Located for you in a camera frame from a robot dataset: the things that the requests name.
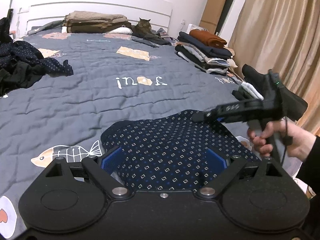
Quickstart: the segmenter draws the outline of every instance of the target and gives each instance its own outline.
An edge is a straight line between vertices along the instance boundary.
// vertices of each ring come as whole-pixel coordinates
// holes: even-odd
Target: beige folded blanket
[[[74,11],[66,15],[67,25],[70,23],[105,23],[114,24],[128,21],[122,14],[104,14],[97,12]]]

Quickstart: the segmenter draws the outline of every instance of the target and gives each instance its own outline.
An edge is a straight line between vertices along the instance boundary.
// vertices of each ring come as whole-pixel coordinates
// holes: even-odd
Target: cat's face
[[[139,18],[140,21],[138,22],[138,25],[141,27],[141,28],[148,28],[148,29],[151,29],[151,24],[150,24],[150,20],[145,20],[145,19],[141,19]]]

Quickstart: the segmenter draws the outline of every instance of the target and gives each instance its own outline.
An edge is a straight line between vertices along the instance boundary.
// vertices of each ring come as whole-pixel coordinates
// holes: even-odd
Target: white headboard
[[[151,19],[154,30],[168,29],[172,3],[165,0],[28,0],[18,12],[17,36],[24,36],[33,26],[62,20],[73,11],[123,14],[132,24],[139,18]]]

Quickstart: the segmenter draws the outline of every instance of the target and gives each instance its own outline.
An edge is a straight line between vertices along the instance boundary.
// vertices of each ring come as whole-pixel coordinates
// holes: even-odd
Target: human hand
[[[266,138],[275,132],[280,132],[282,137],[286,135],[286,124],[284,120],[268,122],[260,136],[256,136],[254,131],[248,129],[249,139],[261,157],[270,156],[273,146],[266,144]],[[287,146],[288,156],[305,161],[316,141],[316,136],[290,121],[288,121],[288,135],[293,138],[292,145]]]

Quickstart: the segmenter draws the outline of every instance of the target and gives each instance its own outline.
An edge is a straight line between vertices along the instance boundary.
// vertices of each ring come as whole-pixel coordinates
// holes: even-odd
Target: silver bolt
[[[127,194],[128,190],[125,187],[116,187],[112,190],[112,193],[118,196]]]
[[[167,197],[169,197],[169,194],[168,193],[160,193],[160,197],[167,198]]]
[[[212,196],[216,191],[211,187],[203,187],[200,189],[200,193],[205,196]]]

